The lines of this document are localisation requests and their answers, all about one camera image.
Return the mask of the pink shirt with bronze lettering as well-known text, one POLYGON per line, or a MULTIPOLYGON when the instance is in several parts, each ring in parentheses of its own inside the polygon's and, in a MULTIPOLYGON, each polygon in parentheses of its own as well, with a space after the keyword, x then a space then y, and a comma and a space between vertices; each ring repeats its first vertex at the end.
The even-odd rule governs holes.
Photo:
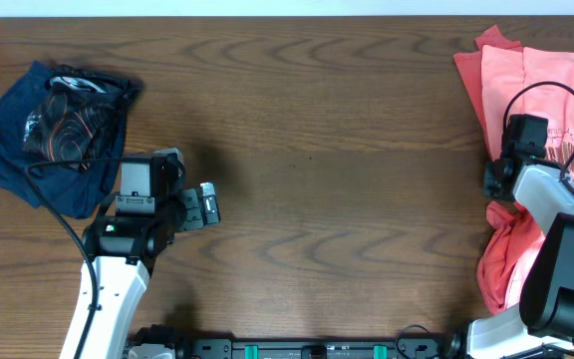
MULTIPOLYGON (((501 152, 502 120, 505 113, 529 114, 548 120, 546 158, 567 164, 574 180, 574 53, 546 52, 532 48, 520 51, 483 46, 481 84, 487 131, 486 146, 492 159, 501 152)), ((524 250, 512 274, 508 294, 522 285, 545 236, 524 250)))

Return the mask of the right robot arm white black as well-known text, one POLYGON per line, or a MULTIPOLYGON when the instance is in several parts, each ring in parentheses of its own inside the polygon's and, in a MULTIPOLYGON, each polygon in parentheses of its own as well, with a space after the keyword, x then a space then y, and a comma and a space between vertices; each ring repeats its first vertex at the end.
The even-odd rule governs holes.
POLYGON ((471 322, 454 337, 457 358, 574 357, 574 184, 559 166, 534 158, 485 167, 486 195, 512 199, 545 235, 518 304, 471 322))

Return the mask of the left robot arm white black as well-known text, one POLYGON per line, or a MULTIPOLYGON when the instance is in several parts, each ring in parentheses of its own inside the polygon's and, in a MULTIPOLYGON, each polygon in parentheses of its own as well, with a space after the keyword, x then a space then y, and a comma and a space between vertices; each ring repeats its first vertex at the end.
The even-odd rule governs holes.
POLYGON ((62 358, 182 358, 174 330, 161 325, 130 328, 157 257, 179 233, 220 223, 211 182, 181 190, 143 215, 99 215, 84 231, 75 313, 62 358))

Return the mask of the red shirt with navy lettering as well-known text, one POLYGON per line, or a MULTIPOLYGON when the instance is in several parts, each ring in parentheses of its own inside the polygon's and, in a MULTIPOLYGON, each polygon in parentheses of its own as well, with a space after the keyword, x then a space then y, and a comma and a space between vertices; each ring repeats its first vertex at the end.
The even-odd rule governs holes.
MULTIPOLYGON (((486 132, 481 84, 482 52, 456 53, 453 59, 477 119, 486 132)), ((478 262, 476 279, 486 308, 490 313, 498 314, 519 301, 517 292, 508 294, 513 270, 524 250, 540 238, 540 230, 534 227, 523 207, 513 214, 493 201, 485 214, 494 233, 478 262)))

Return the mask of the black shirt orange swirl print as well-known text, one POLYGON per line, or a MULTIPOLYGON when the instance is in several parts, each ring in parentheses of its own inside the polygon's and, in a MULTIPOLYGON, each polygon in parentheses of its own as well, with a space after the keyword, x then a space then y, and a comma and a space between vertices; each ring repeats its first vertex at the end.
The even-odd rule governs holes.
POLYGON ((60 65, 46 89, 48 94, 26 119, 23 151, 83 173, 118 138, 141 84, 60 65))

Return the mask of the navy blue folded shirt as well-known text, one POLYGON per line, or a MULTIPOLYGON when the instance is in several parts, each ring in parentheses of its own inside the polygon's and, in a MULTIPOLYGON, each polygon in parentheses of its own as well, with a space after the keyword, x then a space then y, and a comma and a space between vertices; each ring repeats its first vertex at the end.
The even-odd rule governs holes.
POLYGON ((83 173, 25 153, 26 119, 48 94, 46 82, 55 68, 34 62, 0 99, 0 187, 38 207, 40 200, 32 190, 37 186, 59 213, 83 219, 112 191, 119 169, 117 160, 124 151, 127 121, 119 126, 112 147, 99 159, 90 160, 90 168, 83 173))

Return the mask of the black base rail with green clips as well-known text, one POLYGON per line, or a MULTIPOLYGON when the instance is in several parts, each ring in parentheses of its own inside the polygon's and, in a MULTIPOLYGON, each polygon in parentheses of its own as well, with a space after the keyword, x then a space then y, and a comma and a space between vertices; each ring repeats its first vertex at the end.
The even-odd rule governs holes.
POLYGON ((462 358, 459 333, 443 336, 417 326, 394 338, 236 339, 190 338, 171 327, 140 329, 126 343, 123 359, 402 359, 462 358))

